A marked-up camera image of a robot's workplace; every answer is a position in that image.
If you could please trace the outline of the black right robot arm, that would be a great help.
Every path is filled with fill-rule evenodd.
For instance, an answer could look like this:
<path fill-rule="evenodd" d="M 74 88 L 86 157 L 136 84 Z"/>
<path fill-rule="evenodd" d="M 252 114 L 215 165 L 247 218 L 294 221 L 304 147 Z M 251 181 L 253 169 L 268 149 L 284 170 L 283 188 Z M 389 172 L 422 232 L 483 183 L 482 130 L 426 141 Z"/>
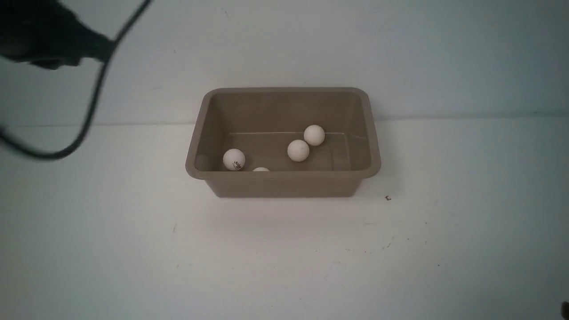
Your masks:
<path fill-rule="evenodd" d="M 562 302 L 560 313 L 561 313 L 561 317 L 564 320 L 569 320 L 569 302 L 567 302 L 567 301 Z"/>

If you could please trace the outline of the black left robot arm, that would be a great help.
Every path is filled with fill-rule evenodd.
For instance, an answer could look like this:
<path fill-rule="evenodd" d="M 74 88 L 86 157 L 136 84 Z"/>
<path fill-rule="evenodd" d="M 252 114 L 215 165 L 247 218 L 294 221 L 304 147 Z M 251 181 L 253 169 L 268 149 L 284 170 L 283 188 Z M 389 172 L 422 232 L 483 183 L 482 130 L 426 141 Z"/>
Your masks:
<path fill-rule="evenodd" d="M 113 49 L 111 39 L 58 0 L 0 2 L 0 54 L 9 61 L 57 70 L 78 66 L 83 58 L 106 62 Z"/>

